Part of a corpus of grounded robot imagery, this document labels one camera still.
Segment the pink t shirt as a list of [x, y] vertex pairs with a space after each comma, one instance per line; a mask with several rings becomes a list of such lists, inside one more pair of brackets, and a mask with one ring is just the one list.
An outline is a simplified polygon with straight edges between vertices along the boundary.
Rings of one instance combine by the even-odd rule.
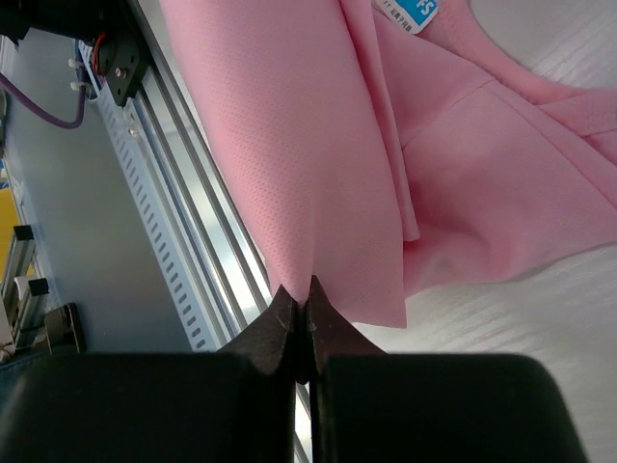
[[402, 327], [431, 286], [616, 239], [616, 93], [519, 66], [465, 1], [165, 1], [216, 163], [298, 302]]

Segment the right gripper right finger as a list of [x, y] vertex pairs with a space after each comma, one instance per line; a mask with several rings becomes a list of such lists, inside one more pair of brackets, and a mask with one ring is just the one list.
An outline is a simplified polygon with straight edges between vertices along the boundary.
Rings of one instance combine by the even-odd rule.
[[386, 353], [318, 280], [303, 310], [317, 462], [584, 462], [565, 400], [513, 353]]

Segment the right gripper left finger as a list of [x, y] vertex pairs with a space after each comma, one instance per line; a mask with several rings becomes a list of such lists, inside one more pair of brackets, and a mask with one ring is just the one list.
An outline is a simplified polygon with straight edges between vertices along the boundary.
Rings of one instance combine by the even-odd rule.
[[270, 306], [214, 353], [87, 354], [75, 309], [44, 319], [48, 353], [1, 415], [5, 462], [290, 462], [296, 304]]

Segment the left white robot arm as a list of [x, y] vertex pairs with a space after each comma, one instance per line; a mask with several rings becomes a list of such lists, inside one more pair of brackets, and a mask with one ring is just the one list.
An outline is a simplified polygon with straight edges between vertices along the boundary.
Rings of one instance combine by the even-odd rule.
[[1, 0], [1, 36], [18, 45], [31, 29], [94, 44], [126, 23], [126, 1]]

